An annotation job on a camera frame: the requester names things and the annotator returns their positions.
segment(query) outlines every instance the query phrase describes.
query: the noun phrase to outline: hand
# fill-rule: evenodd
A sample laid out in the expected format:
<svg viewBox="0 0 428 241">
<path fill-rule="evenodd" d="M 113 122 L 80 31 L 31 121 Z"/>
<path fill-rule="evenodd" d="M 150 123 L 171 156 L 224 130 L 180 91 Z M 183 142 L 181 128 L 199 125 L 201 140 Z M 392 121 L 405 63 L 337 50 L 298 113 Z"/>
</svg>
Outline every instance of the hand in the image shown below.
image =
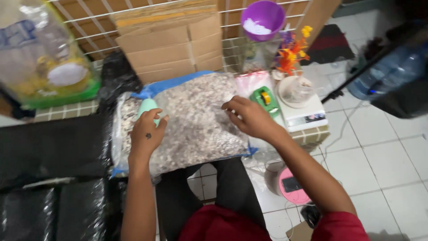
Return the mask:
<svg viewBox="0 0 428 241">
<path fill-rule="evenodd" d="M 148 162 L 153 151 L 161 144 L 169 120 L 169 116 L 165 116 L 156 127 L 153 120 L 159 119 L 160 117 L 158 114 L 161 112 L 162 109 L 159 108 L 145 111 L 135 122 L 131 132 L 129 166 L 141 158 Z"/>
<path fill-rule="evenodd" d="M 249 99 L 234 96 L 229 102 L 224 103 L 221 109 L 226 110 L 233 124 L 250 136 L 271 143 L 275 136 L 286 133 L 261 105 Z"/>
</svg>

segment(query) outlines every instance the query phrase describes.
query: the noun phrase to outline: black pants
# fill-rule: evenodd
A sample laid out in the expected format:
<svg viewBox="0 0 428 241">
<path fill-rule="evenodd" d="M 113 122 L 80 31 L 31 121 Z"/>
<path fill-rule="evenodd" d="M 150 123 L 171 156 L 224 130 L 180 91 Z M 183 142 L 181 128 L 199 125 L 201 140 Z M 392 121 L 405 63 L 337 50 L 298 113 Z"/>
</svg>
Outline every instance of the black pants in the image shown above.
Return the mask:
<svg viewBox="0 0 428 241">
<path fill-rule="evenodd" d="M 217 169 L 217 198 L 215 205 L 247 216 L 266 229 L 262 209 L 241 158 L 211 162 Z M 156 185 L 158 215 L 168 241 L 176 241 L 187 220 L 203 207 L 190 190 L 187 178 L 202 166 L 196 165 L 162 175 Z"/>
</svg>

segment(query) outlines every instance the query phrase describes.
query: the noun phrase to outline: plastic water bottle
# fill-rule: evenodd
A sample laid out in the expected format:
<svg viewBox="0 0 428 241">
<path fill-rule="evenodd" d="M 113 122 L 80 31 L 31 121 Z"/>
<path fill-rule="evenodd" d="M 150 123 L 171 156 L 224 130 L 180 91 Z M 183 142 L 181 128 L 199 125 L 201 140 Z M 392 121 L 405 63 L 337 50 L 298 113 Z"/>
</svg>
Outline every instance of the plastic water bottle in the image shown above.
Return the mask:
<svg viewBox="0 0 428 241">
<path fill-rule="evenodd" d="M 346 88 L 358 99 L 374 100 L 400 86 L 420 78 L 425 73 L 428 42 L 422 47 L 400 46 Z M 358 68 L 365 63 L 360 57 Z"/>
</svg>

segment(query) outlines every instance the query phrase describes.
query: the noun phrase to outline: white cotton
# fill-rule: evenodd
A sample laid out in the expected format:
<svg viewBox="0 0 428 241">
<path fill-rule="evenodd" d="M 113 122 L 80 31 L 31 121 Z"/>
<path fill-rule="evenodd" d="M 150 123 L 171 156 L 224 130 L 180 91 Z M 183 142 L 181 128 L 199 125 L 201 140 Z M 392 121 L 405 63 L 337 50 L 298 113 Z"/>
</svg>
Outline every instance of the white cotton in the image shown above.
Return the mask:
<svg viewBox="0 0 428 241">
<path fill-rule="evenodd" d="M 272 30 L 267 29 L 264 26 L 258 25 L 250 18 L 247 18 L 247 20 L 245 20 L 244 29 L 250 33 L 258 35 L 270 34 L 272 32 Z"/>
</svg>

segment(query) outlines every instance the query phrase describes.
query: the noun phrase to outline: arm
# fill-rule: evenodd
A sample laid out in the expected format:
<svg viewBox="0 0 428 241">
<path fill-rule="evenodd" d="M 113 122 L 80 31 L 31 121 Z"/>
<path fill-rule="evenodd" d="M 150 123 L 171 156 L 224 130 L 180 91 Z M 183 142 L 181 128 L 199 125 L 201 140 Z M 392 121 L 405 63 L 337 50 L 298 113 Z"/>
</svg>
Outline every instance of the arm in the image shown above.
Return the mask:
<svg viewBox="0 0 428 241">
<path fill-rule="evenodd" d="M 135 122 L 131 133 L 131 152 L 129 154 L 129 178 L 122 222 L 121 241 L 155 240 L 156 210 L 152 181 L 149 172 L 149 159 L 161 144 L 168 116 L 159 126 L 153 119 L 159 119 L 161 109 L 145 111 Z"/>
<path fill-rule="evenodd" d="M 322 214 L 349 212 L 357 214 L 351 199 L 339 182 L 303 150 L 257 103 L 235 96 L 222 109 L 244 133 L 273 145 L 303 190 Z"/>
</svg>

